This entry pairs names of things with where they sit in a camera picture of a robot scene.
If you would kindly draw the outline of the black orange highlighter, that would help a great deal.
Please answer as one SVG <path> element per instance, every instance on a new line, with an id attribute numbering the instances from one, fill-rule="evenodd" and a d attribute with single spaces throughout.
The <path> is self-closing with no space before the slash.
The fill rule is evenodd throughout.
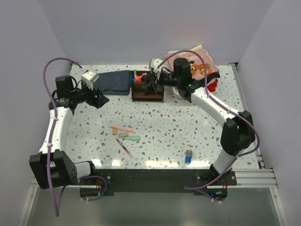
<path id="1" fill-rule="evenodd" d="M 140 76 L 136 76 L 135 80 L 136 80 L 136 82 L 142 82 L 142 79 Z"/>

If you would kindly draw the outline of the orange gel pen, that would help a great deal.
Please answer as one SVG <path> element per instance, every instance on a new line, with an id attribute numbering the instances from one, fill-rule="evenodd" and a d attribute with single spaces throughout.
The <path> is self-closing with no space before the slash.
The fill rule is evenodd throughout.
<path id="1" fill-rule="evenodd" d="M 135 133 L 133 130 L 130 130 L 130 129 L 119 128 L 119 127 L 114 127 L 114 126 L 109 126 L 109 127 L 112 128 L 112 129 L 117 129 L 117 130 L 125 131 L 125 132 L 128 132 L 128 133 Z"/>

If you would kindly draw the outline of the dark red gel pen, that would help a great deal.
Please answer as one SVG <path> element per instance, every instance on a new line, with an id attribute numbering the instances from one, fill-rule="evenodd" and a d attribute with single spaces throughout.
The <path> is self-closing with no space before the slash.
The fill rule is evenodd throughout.
<path id="1" fill-rule="evenodd" d="M 127 155 L 129 155 L 130 158 L 133 158 L 133 155 L 130 153 L 130 151 L 123 145 L 123 143 L 118 138 L 116 138 L 116 141 L 126 151 Z"/>

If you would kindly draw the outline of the blue grey pencil sharpener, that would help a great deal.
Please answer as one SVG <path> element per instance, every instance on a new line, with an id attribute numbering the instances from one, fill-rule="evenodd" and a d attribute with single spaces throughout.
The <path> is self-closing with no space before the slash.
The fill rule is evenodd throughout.
<path id="1" fill-rule="evenodd" d="M 186 151 L 185 164 L 191 163 L 192 155 L 193 155 L 193 152 L 191 150 Z"/>

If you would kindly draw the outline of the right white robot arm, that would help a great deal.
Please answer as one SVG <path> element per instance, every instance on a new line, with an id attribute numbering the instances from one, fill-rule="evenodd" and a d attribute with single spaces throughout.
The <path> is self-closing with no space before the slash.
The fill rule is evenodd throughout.
<path id="1" fill-rule="evenodd" d="M 226 180 L 234 161 L 245 154 L 255 141 L 252 115 L 239 112 L 215 97 L 205 84 L 206 78 L 196 80 L 190 71 L 191 62 L 185 58 L 174 60 L 174 70 L 164 69 L 164 61 L 154 58 L 149 63 L 146 90 L 157 93 L 160 88 L 174 87 L 176 92 L 190 103 L 197 105 L 213 117 L 222 128 L 222 150 L 211 164 L 207 180 L 220 185 Z"/>

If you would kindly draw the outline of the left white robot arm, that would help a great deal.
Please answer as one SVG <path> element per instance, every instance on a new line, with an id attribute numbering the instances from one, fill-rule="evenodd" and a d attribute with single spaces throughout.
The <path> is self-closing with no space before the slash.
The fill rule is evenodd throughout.
<path id="1" fill-rule="evenodd" d="M 38 154 L 30 156 L 29 164 L 41 189 L 74 185 L 81 179 L 87 185 L 97 181 L 91 161 L 74 163 L 66 154 L 67 133 L 79 104 L 97 109 L 109 102 L 97 86 L 99 75 L 85 72 L 76 85 L 75 78 L 66 75 L 55 79 L 56 91 L 48 107 L 50 120 L 47 134 Z"/>

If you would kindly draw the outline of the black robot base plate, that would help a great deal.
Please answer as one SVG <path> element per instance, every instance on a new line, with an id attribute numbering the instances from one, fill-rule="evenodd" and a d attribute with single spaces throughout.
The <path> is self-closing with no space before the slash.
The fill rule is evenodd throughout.
<path id="1" fill-rule="evenodd" d="M 113 196 L 115 193 L 187 193 L 213 180 L 208 169 L 96 169 L 78 179 L 80 196 Z"/>

